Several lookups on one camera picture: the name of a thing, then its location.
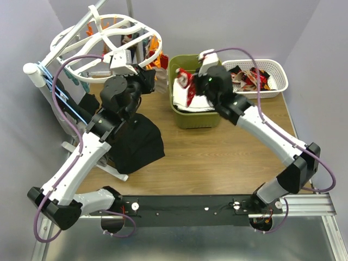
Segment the red snowflake sock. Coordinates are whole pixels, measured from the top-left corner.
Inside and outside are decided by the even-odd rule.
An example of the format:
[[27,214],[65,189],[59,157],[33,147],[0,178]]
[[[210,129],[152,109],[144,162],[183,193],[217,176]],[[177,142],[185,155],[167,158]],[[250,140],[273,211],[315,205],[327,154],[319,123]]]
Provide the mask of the red snowflake sock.
[[186,106],[189,107],[196,96],[195,74],[182,68],[176,69],[178,84],[187,90]]

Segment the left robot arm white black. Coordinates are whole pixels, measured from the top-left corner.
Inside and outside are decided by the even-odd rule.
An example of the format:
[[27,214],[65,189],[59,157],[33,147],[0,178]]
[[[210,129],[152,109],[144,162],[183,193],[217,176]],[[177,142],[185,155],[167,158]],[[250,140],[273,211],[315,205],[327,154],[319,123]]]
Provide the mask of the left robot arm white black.
[[32,187],[28,198],[61,230],[67,230],[84,214],[120,210],[121,195],[111,187],[92,193],[76,191],[96,163],[111,149],[135,115],[142,94],[154,91],[155,70],[139,66],[135,74],[107,79],[100,92],[101,108],[92,117],[79,145],[57,173],[41,188]]

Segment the brown argyle sock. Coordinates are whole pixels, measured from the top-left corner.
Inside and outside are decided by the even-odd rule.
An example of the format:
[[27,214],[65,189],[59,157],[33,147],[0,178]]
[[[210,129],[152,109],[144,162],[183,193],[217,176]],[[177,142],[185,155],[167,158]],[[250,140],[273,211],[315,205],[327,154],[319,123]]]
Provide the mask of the brown argyle sock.
[[250,70],[239,70],[231,72],[232,83],[238,86],[238,91],[256,91],[257,90],[257,73],[252,67]]

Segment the grey beige sock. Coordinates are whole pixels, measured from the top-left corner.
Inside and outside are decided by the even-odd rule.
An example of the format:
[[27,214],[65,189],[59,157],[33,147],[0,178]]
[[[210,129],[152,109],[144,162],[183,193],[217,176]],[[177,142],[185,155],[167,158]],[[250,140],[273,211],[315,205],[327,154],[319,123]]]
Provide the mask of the grey beige sock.
[[169,57],[161,54],[157,60],[154,61],[154,69],[156,71],[155,91],[164,94],[168,90],[169,80],[167,68],[169,65]]

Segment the white round sock hanger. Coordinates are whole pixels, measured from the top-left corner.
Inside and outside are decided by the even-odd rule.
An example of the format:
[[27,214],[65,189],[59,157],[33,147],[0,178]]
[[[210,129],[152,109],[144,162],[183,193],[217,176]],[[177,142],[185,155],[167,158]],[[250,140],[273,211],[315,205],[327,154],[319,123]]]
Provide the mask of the white round sock hanger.
[[[121,49],[129,50],[130,47],[137,46],[145,39],[155,39],[158,46],[154,49],[153,55],[139,62],[138,65],[144,69],[160,56],[163,43],[157,31],[126,15],[100,15],[98,9],[103,4],[103,1],[99,1],[96,5],[88,6],[89,12],[75,26],[65,29],[52,40],[50,53],[44,59],[46,65],[56,60],[77,80],[87,83],[102,83],[107,80],[106,77],[90,78],[84,77],[82,73],[99,63],[104,63],[105,54],[111,54],[113,51]],[[97,32],[71,44],[70,42],[79,32],[92,22],[95,24]],[[114,35],[131,35],[139,32],[144,33],[119,47],[110,40],[110,37]]]

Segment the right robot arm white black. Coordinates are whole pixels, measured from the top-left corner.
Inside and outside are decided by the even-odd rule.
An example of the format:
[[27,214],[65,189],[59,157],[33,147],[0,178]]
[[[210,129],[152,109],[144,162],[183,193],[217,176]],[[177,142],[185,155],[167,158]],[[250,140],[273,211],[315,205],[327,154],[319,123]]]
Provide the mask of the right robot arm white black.
[[305,188],[319,165],[320,147],[316,143],[306,145],[259,113],[246,96],[233,92],[231,74],[222,65],[213,65],[205,73],[196,69],[193,82],[197,95],[205,96],[221,117],[255,136],[285,166],[253,192],[247,202],[251,211],[262,213],[280,197]]

